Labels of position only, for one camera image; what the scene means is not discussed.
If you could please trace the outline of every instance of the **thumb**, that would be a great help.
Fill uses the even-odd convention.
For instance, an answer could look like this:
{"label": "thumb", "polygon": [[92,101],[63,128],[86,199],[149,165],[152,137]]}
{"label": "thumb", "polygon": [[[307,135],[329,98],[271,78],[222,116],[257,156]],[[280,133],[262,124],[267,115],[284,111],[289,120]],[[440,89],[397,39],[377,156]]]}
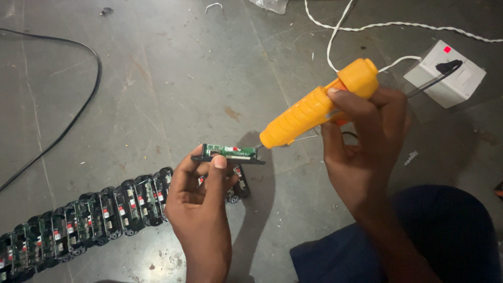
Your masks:
{"label": "thumb", "polygon": [[343,135],[339,126],[333,121],[321,124],[321,136],[323,137],[323,159],[325,164],[346,161]]}
{"label": "thumb", "polygon": [[224,183],[227,177],[227,159],[222,155],[215,155],[211,160],[206,183],[206,196],[203,205],[224,205]]}

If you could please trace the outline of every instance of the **dark blue pants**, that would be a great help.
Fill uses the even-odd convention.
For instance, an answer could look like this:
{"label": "dark blue pants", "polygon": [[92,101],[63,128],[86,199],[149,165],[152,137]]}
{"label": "dark blue pants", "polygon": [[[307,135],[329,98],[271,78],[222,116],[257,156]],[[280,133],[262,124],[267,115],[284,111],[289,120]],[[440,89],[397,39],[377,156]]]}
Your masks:
{"label": "dark blue pants", "polygon": [[[497,240],[484,206],[460,189],[423,185],[391,198],[405,232],[443,282],[498,282]],[[383,282],[386,275],[358,224],[290,250],[299,281]]]}

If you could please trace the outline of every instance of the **person's right hand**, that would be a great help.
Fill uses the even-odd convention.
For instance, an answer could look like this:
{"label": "person's right hand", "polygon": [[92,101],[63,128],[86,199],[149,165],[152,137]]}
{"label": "person's right hand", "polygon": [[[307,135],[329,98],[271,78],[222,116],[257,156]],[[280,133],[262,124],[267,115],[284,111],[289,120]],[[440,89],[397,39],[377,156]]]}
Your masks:
{"label": "person's right hand", "polygon": [[359,145],[344,144],[334,122],[321,125],[328,177],[353,217],[386,198],[391,170],[410,118],[401,91],[379,88],[367,101],[349,91],[329,89],[335,107],[354,123]]}

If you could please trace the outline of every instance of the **hand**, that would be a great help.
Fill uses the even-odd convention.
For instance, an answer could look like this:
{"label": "hand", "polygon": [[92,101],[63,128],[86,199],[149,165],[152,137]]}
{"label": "hand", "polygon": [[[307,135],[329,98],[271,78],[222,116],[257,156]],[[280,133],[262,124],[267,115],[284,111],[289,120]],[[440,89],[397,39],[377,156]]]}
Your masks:
{"label": "hand", "polygon": [[239,177],[226,180],[232,166],[224,156],[214,156],[211,163],[192,161],[201,151],[199,145],[176,167],[165,213],[187,259],[187,282],[223,282],[232,259],[224,196]]}
{"label": "hand", "polygon": [[327,95],[353,121],[358,135],[359,145],[348,146],[334,122],[321,125],[328,177],[357,219],[362,209],[386,198],[389,176],[410,124],[407,98],[385,88],[368,101],[336,89]]}

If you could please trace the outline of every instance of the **plastic bag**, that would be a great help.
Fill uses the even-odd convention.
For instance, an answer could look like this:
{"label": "plastic bag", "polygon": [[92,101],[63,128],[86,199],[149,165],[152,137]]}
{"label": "plastic bag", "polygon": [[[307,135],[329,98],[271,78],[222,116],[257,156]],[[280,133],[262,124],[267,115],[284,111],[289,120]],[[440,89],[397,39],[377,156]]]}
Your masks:
{"label": "plastic bag", "polygon": [[286,3],[288,0],[250,0],[253,4],[264,8],[269,11],[273,11],[280,15],[284,14],[286,11]]}

